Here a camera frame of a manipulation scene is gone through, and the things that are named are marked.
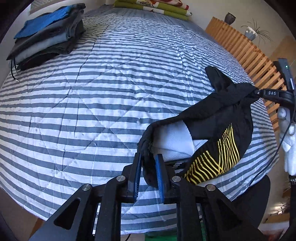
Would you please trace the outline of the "white gloved right hand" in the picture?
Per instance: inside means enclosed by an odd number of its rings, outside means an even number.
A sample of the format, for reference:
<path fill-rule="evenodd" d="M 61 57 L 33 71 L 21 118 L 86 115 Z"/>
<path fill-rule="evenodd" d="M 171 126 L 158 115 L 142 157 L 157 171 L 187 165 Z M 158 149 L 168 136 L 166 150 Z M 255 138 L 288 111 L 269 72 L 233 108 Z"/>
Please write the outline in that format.
<path fill-rule="evenodd" d="M 280 142 L 284 151 L 284 169 L 289 175 L 295 176 L 295 121 L 290 124 L 290 110 L 280 106 L 277 112 L 278 124 L 280 127 Z"/>

